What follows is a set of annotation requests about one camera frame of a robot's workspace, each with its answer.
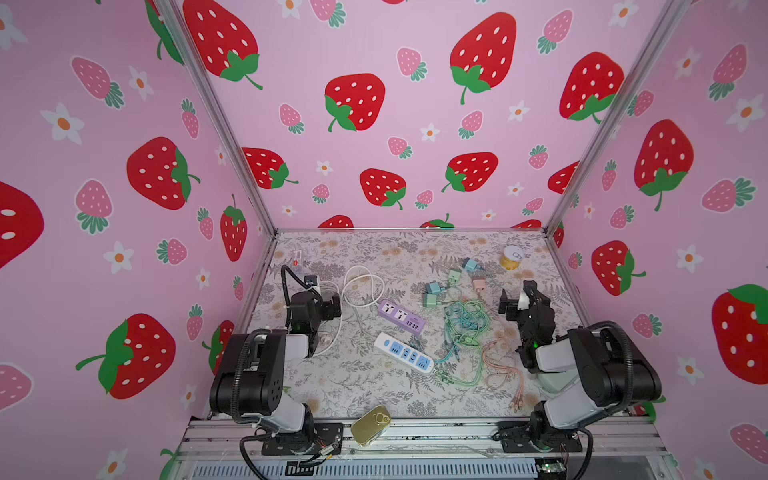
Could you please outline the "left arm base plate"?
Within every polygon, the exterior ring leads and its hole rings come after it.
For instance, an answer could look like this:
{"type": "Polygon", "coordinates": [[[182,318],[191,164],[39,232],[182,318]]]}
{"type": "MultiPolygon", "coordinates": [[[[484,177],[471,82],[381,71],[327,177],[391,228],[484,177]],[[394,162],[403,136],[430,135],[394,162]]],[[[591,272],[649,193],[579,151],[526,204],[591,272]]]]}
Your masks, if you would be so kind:
{"type": "Polygon", "coordinates": [[[278,433],[263,442],[263,456],[337,455],[343,445],[344,424],[320,422],[294,433],[278,433]]]}

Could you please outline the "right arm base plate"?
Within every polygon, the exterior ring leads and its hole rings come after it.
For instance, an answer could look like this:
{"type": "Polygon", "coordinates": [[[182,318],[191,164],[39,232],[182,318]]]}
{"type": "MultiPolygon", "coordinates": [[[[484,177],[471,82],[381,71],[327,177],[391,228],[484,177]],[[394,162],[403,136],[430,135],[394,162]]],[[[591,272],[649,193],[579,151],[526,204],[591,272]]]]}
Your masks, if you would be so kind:
{"type": "Polygon", "coordinates": [[[505,453],[579,453],[583,451],[575,430],[535,427],[531,422],[501,421],[491,439],[505,453]]]}

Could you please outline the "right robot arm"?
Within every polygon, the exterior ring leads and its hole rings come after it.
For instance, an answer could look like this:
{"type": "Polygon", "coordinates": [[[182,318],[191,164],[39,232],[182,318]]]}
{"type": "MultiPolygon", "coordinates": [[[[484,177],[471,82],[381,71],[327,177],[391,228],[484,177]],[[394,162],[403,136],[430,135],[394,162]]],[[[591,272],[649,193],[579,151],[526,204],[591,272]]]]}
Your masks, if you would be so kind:
{"type": "Polygon", "coordinates": [[[636,404],[660,399],[661,379],[613,321],[570,329],[555,337],[551,299],[534,281],[523,283],[518,299],[503,292],[499,312],[517,324],[521,345],[516,352],[529,373],[540,378],[564,373],[575,377],[553,398],[539,402],[528,421],[499,422],[492,439],[506,453],[584,451],[584,460],[573,475],[581,479],[594,452],[594,436],[588,427],[636,404]]]}

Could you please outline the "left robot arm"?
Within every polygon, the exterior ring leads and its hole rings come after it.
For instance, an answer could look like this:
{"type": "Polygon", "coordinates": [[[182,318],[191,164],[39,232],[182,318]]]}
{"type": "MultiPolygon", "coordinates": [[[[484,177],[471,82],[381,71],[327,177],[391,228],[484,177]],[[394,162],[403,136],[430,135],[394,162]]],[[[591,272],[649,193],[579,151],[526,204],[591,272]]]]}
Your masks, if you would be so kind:
{"type": "Polygon", "coordinates": [[[288,266],[281,267],[280,278],[286,302],[285,326],[232,335],[222,351],[209,393],[213,413],[253,428],[240,439],[238,448],[258,479],[266,475],[251,458],[251,443],[259,443],[265,456],[304,455],[304,460],[289,464],[299,471],[322,465],[340,453],[343,445],[343,424],[316,423],[310,406],[284,391],[285,364],[315,357],[320,325],[342,316],[340,293],[323,296],[316,277],[300,279],[288,266]]]}

